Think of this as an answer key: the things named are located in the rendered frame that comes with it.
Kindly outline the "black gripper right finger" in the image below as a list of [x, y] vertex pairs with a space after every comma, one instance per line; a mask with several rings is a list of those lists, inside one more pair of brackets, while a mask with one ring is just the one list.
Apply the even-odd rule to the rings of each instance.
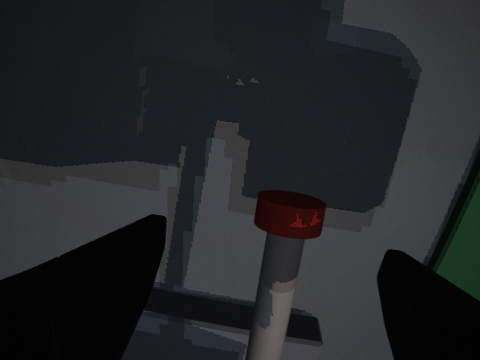
[[399, 249], [377, 284], [395, 360], [480, 360], [480, 300]]

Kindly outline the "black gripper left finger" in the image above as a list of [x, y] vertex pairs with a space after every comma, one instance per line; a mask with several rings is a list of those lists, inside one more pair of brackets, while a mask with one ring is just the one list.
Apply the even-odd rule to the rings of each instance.
[[167, 217], [149, 215], [0, 280], [0, 360], [121, 360], [165, 237]]

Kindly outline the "grey tapered pin with dark red head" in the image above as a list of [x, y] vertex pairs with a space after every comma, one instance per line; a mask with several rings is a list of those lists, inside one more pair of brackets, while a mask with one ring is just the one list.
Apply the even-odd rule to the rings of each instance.
[[280, 360], [305, 240], [323, 227], [325, 201], [305, 193], [257, 193], [255, 223], [267, 232], [245, 360]]

